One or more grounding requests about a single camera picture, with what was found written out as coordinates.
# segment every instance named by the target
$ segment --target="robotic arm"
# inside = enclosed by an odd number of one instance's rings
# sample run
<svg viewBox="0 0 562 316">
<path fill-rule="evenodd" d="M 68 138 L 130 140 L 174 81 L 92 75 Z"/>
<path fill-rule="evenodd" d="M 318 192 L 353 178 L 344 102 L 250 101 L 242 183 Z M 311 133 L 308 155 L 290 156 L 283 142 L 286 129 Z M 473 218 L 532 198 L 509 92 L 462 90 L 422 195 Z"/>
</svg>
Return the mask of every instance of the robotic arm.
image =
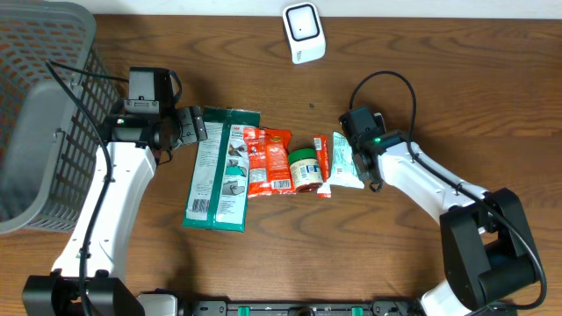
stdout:
<svg viewBox="0 0 562 316">
<path fill-rule="evenodd" d="M 374 191 L 382 183 L 402 190 L 441 225 L 447 279 L 421 298 L 427 315 L 466 315 L 539 280 L 537 267 L 514 232 L 481 205 L 507 219 L 536 254 L 521 202 L 513 192 L 489 192 L 465 182 L 427 157 L 416 143 L 408 148 L 404 134 L 387 133 L 382 116 L 367 107 L 346 113 L 340 123 L 359 177 L 371 180 Z M 460 185 L 451 187 L 442 178 Z M 479 236 L 484 231 L 498 232 L 497 241 L 484 245 Z"/>
<path fill-rule="evenodd" d="M 178 86 L 174 93 L 172 79 Z M 126 255 L 139 204 L 155 174 L 161 154 L 206 140 L 198 106 L 176 109 L 182 86 L 175 72 L 163 68 L 131 68 L 129 98 L 119 100 L 98 126 L 112 166 L 107 179 L 104 150 L 96 153 L 96 166 L 88 196 L 70 241 L 55 261 L 49 276 L 29 276 L 23 300 L 29 315 L 82 315 L 77 303 L 80 277 L 85 279 L 90 309 L 95 315 L 175 316 L 177 298 L 156 294 L 135 298 L 125 287 Z M 89 239 L 84 238 L 101 207 Z M 80 261 L 85 260 L 83 276 Z"/>
</svg>

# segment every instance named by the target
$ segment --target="small jar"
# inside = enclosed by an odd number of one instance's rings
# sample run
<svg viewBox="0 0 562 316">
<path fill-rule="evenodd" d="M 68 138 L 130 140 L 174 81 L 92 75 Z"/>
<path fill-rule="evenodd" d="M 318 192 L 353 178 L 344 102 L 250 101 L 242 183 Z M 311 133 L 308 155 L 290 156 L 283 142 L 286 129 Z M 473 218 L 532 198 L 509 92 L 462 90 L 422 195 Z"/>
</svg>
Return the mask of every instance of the small jar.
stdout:
<svg viewBox="0 0 562 316">
<path fill-rule="evenodd" d="M 297 192 L 317 190 L 323 184 L 316 150 L 304 148 L 289 154 L 292 183 Z"/>
</svg>

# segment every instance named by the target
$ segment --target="green package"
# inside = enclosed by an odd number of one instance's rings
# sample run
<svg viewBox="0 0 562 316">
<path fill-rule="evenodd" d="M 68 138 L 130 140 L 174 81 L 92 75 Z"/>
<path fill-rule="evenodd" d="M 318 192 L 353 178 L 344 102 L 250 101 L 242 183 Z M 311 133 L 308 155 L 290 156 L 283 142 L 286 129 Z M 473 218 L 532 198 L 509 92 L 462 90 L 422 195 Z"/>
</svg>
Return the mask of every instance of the green package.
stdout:
<svg viewBox="0 0 562 316">
<path fill-rule="evenodd" d="M 206 107 L 207 140 L 198 145 L 183 227 L 244 232 L 248 203 L 248 146 L 244 128 L 260 113 Z"/>
</svg>

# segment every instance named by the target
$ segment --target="grocery item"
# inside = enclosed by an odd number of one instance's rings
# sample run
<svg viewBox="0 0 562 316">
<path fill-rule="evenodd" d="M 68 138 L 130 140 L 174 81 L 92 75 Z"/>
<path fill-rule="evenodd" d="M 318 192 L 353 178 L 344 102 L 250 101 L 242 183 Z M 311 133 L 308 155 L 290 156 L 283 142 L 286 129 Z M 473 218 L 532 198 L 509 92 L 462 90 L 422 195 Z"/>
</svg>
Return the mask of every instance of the grocery item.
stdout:
<svg viewBox="0 0 562 316">
<path fill-rule="evenodd" d="M 334 132 L 334 149 L 332 152 L 332 172 L 328 184 L 364 189 L 365 184 L 357 176 L 351 146 L 345 136 Z"/>
<path fill-rule="evenodd" d="M 317 190 L 324 183 L 314 149 L 303 148 L 290 153 L 289 163 L 292 182 L 297 192 Z"/>
<path fill-rule="evenodd" d="M 316 191 L 319 198 L 331 198 L 332 191 L 330 185 L 327 183 L 330 177 L 330 166 L 328 161 L 328 137 L 326 135 L 314 136 L 314 149 L 316 149 L 316 159 L 320 164 L 320 171 L 322 173 L 322 180 L 324 183 Z"/>
<path fill-rule="evenodd" d="M 296 193 L 287 155 L 291 131 L 246 128 L 244 141 L 249 149 L 248 197 Z"/>
<path fill-rule="evenodd" d="M 244 131 L 260 113 L 206 107 L 207 140 L 198 145 L 183 227 L 243 232 L 248 202 L 248 147 Z"/>
</svg>

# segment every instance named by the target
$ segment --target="white packet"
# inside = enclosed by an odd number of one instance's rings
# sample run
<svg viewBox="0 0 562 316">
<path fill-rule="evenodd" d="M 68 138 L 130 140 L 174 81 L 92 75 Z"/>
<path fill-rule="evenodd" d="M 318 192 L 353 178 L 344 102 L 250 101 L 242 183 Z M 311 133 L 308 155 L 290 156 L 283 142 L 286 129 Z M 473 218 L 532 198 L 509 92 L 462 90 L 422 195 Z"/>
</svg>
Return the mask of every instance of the white packet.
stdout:
<svg viewBox="0 0 562 316">
<path fill-rule="evenodd" d="M 357 176 L 357 170 L 353 162 L 353 153 L 348 140 L 337 132 L 334 132 L 332 172 L 327 184 L 356 189 L 364 189 L 365 187 L 365 183 L 359 180 Z"/>
</svg>

